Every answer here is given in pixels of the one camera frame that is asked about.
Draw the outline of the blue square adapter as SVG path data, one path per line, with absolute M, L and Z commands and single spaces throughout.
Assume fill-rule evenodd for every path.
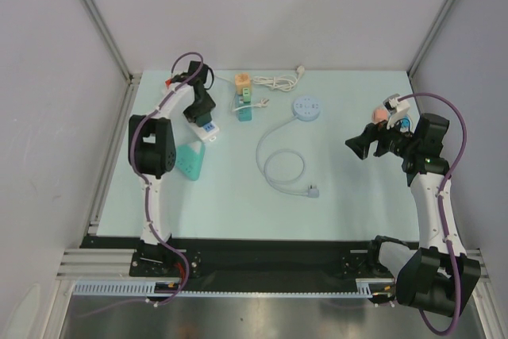
M 398 128 L 402 132 L 410 132 L 412 127 L 412 120 L 409 115 L 406 115 L 398 121 Z

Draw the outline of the pink small plug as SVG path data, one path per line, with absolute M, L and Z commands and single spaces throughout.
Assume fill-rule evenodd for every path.
M 387 121 L 389 119 L 389 117 L 390 117 L 390 114 L 386 109 L 384 109 L 382 107 L 378 107 L 378 108 L 374 109 L 371 119 L 372 119 L 373 123 L 378 124 L 382 121 Z

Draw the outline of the white power strip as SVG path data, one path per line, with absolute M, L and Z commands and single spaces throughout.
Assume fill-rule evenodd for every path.
M 201 142 L 207 144 L 217 139 L 220 129 L 214 122 L 213 118 L 211 123 L 204 125 L 203 127 L 198 127 L 195 124 L 195 120 L 192 120 L 190 115 L 184 114 L 183 116 L 186 118 L 189 128 L 195 133 Z

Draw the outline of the teal triangular power strip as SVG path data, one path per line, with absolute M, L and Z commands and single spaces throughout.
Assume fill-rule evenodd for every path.
M 201 141 L 182 144 L 176 148 L 175 167 L 189 180 L 197 181 L 201 174 L 206 146 Z

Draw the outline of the round light blue socket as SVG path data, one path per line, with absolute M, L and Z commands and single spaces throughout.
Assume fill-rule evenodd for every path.
M 321 111 L 322 111 L 321 102 L 317 98 L 310 95 L 298 96 L 291 104 L 292 116 L 289 119 L 280 122 L 278 125 L 275 125 L 273 128 L 266 131 L 264 135 L 259 139 L 255 152 L 256 166 L 260 174 L 263 176 L 264 180 L 274 190 L 285 195 L 297 197 L 318 198 L 320 196 L 319 189 L 312 184 L 310 184 L 305 190 L 302 191 L 291 190 L 289 188 L 290 185 L 297 183 L 306 173 L 306 159 L 303 156 L 303 154 L 301 154 L 299 151 L 294 150 L 292 148 L 280 148 L 272 152 L 264 162 L 261 162 L 260 153 L 264 142 L 274 132 L 280 130 L 283 127 L 286 127 L 287 125 L 289 125 L 294 121 L 301 122 L 315 121 L 320 117 Z M 269 166 L 273 161 L 273 159 L 276 158 L 277 156 L 281 156 L 282 154 L 290 154 L 296 156 L 297 158 L 300 159 L 302 163 L 302 170 L 297 176 L 295 176 L 292 179 L 285 180 L 276 179 L 270 176 L 268 173 Z

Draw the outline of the dark green cube adapter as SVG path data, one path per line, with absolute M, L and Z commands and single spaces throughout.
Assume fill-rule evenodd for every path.
M 198 127 L 203 127 L 204 125 L 207 125 L 211 122 L 212 122 L 211 112 L 207 112 L 207 113 L 198 115 L 195 119 L 195 124 Z

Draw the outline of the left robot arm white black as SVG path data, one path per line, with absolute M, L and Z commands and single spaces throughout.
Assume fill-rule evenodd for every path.
M 199 133 L 218 131 L 212 119 L 216 103 L 208 93 L 208 79 L 215 79 L 213 70 L 202 59 L 192 60 L 186 71 L 170 74 L 163 98 L 152 112 L 129 119 L 128 162 L 142 182 L 144 228 L 140 239 L 147 245 L 159 245 L 171 238 L 160 207 L 160 188 L 164 175 L 177 163 L 172 112 L 182 107 L 186 122 Z

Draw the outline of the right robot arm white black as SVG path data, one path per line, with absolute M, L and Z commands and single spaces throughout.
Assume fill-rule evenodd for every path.
M 441 157 L 449 121 L 436 114 L 419 117 L 413 132 L 388 127 L 385 121 L 366 125 L 345 144 L 360 159 L 392 153 L 402 158 L 402 171 L 417 208 L 419 246 L 416 250 L 399 239 L 376 236 L 369 244 L 366 266 L 375 276 L 390 272 L 395 298 L 403 306 L 448 317 L 461 314 L 481 270 L 468 258 L 456 230 L 450 200 L 450 166 Z

